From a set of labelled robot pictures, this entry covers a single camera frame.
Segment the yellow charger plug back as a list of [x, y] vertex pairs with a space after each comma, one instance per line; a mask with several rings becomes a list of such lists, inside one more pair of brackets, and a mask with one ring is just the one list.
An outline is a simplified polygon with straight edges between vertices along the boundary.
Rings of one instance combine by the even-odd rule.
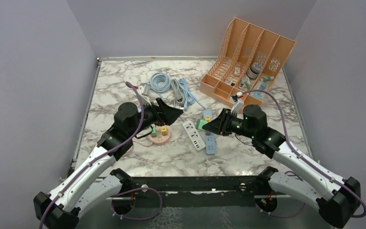
[[162, 134], [163, 136], [166, 136], [166, 135], [168, 135], [168, 133], [169, 133], [168, 127], [167, 127], [166, 125], [161, 126], [161, 127], [160, 127], [160, 131], [161, 131], [161, 134]]

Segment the pink round power strip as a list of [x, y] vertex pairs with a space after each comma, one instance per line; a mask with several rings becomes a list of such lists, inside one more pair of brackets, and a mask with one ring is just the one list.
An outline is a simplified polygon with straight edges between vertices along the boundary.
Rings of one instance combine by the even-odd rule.
[[171, 132], [168, 132], [167, 135], [162, 135], [161, 132], [157, 132], [156, 137], [153, 137], [150, 135], [150, 136], [148, 136], [148, 138], [154, 145], [162, 146], [170, 141], [171, 136], [172, 136]]

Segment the black mounting rail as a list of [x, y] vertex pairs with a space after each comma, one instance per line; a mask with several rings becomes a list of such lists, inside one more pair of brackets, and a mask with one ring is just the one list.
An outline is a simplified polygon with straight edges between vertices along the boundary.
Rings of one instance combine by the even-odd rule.
[[121, 169], [111, 172], [122, 181], [111, 206], [119, 212], [133, 208], [254, 207], [255, 197], [273, 194], [268, 180], [278, 170], [266, 167], [257, 176], [130, 177]]

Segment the white power strip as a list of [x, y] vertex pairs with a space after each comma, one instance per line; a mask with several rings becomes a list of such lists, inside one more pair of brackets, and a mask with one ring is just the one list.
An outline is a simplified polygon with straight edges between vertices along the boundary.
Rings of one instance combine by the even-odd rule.
[[183, 129], [187, 133], [191, 143], [193, 144], [196, 151], [200, 151], [205, 149], [206, 145], [203, 139], [201, 138], [199, 132], [195, 128], [195, 125], [192, 121], [188, 120], [183, 122]]

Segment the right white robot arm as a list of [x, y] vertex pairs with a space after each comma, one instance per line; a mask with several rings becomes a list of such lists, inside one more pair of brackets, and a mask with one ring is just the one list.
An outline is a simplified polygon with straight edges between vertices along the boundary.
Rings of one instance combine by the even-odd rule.
[[317, 210], [323, 220], [339, 229], [362, 206], [358, 180], [345, 179], [302, 153], [285, 135], [268, 126], [266, 113], [258, 105], [247, 105], [243, 118], [223, 109], [203, 129], [216, 135], [234, 133], [250, 138], [259, 153], [285, 165], [301, 178], [286, 178], [283, 172], [268, 169], [268, 175], [256, 181], [256, 189], [262, 194], [272, 190], [287, 194]]

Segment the orange file organizer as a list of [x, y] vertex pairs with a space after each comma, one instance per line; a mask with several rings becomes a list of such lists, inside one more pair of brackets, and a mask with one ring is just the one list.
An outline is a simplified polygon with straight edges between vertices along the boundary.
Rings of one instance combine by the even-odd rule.
[[[232, 106], [230, 96], [252, 90], [242, 97], [245, 105], [262, 105], [265, 96], [257, 90], [269, 91], [296, 42], [239, 18], [228, 25], [215, 64], [200, 82], [201, 93]], [[246, 72], [258, 62], [263, 65], [256, 79]]]

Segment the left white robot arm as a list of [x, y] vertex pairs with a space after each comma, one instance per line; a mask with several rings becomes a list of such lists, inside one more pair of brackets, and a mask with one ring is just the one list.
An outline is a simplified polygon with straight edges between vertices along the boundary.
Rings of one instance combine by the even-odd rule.
[[48, 194], [33, 199], [40, 228], [74, 229], [80, 219], [106, 198], [125, 196], [131, 189], [131, 177], [121, 169], [97, 183], [96, 179], [112, 167], [132, 146], [132, 139], [151, 125], [171, 125], [183, 110], [168, 106], [161, 98], [157, 104], [141, 109], [131, 102], [119, 106], [114, 123], [101, 136], [89, 157], [61, 184]]

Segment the green charger plug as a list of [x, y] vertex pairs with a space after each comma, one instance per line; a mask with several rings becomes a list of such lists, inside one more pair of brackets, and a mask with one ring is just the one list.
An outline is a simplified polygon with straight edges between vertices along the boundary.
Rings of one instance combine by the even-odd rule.
[[206, 125], [208, 122], [203, 120], [203, 119], [198, 119], [196, 124], [195, 124], [195, 128], [198, 129], [198, 130], [202, 130], [204, 131], [204, 128], [203, 126]]
[[156, 126], [154, 126], [154, 125], [151, 126], [150, 136], [151, 137], [157, 137]]

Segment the blue long power strip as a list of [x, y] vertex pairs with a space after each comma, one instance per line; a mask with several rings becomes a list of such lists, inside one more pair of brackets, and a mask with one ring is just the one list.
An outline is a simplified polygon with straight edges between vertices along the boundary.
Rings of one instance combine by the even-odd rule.
[[[212, 111], [210, 110], [204, 110], [203, 113], [203, 118], [209, 115], [211, 117], [212, 120]], [[215, 136], [213, 133], [209, 132], [209, 131], [205, 131], [205, 149], [206, 149], [206, 154], [209, 156], [214, 156], [217, 152], [216, 149], [216, 142], [215, 142]]]

